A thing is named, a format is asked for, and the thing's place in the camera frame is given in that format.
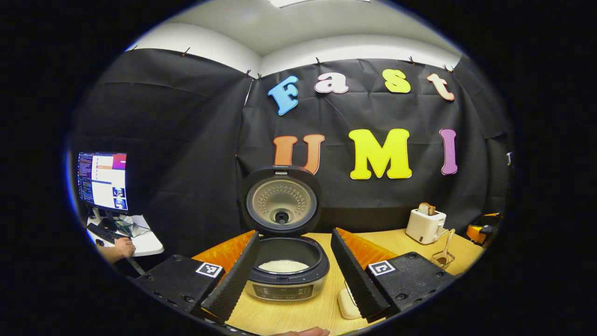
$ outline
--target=white wall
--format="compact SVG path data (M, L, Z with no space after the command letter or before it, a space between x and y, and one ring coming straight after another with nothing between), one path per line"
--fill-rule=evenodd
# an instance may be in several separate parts
M225 35L186 23L166 23L144 34L127 50L137 46L185 52L246 72L253 78L285 69L343 59L399 59L448 69L456 67L460 55L413 39L381 35L345 35L314 39L284 48L263 57Z

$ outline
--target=monitor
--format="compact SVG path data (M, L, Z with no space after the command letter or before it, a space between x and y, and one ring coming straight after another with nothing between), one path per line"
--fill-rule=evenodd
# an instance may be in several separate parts
M110 222L112 212L128 214L126 163L121 152L80 152L77 159L79 198L103 209Z

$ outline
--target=foam letter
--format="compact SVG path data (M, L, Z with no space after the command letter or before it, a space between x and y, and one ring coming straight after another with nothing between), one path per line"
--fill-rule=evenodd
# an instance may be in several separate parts
M446 81L441 79L436 74L430 74L427 76L427 80L433 83L435 86L435 90L438 91L439 95L442 96L445 100L454 100L454 93L448 92L445 86L447 85Z
M456 166L456 150L454 146L456 132L451 129L441 129L439 135L444 140L444 166L442 167L442 174L456 174L458 171L458 166Z
M278 115L284 115L286 112L290 111L293 107L299 104L299 101L296 99L290 99L289 96L296 97L299 91L297 87L290 84L296 83L299 79L296 76L290 76L283 80L278 85L274 86L269 92L267 93L268 96L272 96L276 103L278 104Z
M313 175L319 170L320 144L325 140L321 134L311 134L303 137L307 143L307 163L303 166ZM297 142L294 136L278 136L273 140L276 145L276 156L273 159L275 165L290 166L293 160L293 146Z
M345 93L348 91L346 86L346 76L338 72L328 72L317 77L320 82L315 84L315 91L319 93Z
M385 69L381 75L386 80L386 87L391 92L410 92L410 84L406 81L406 75L400 70Z
M387 134L383 147L377 142L371 131L354 130L348 137L355 142L355 169L350 172L352 179L368 179L371 172L367 169L367 160L378 178L383 176L388 162L390 169L387 177L406 179L413 175L408 168L407 139L409 132L404 129L393 129Z

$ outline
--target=human hand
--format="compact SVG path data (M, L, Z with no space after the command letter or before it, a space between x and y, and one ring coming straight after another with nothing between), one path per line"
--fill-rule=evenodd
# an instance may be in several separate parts
M119 238L114 240L114 247L123 258L130 258L136 248L129 238Z
M272 336L328 336L330 331L327 329L321 329L320 327L316 326L311 329L303 330L303 331L288 331L283 334L275 334Z

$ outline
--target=keyboard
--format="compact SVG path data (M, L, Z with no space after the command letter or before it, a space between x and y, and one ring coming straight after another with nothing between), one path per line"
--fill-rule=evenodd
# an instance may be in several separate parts
M108 231L104 228L100 228L99 226L93 223L89 223L89 225L87 225L87 229L94 233L96 236L112 244L114 244L115 239L128 238L128 236Z

